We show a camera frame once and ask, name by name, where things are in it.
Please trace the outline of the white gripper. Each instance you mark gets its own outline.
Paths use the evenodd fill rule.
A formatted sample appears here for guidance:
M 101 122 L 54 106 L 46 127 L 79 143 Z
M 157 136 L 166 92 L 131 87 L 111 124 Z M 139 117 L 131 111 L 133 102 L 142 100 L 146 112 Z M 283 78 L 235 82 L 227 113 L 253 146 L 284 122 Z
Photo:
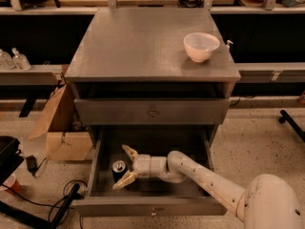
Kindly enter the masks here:
M 148 178 L 151 176 L 151 156 L 139 155 L 135 149 L 123 144 L 122 149 L 132 160 L 133 172 L 127 171 L 114 185 L 113 190 L 120 190 L 133 182 L 137 178 Z

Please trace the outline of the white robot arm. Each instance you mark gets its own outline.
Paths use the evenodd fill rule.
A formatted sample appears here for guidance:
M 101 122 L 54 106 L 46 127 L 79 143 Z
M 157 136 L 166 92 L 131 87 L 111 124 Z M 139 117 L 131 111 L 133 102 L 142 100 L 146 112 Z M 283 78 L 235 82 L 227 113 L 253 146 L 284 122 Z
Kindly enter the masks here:
M 132 169 L 114 183 L 114 190 L 139 178 L 158 177 L 171 183 L 189 178 L 242 221 L 244 229 L 304 229 L 295 191 L 280 177 L 259 175 L 243 188 L 179 151 L 150 156 L 127 145 L 122 149 L 131 160 Z

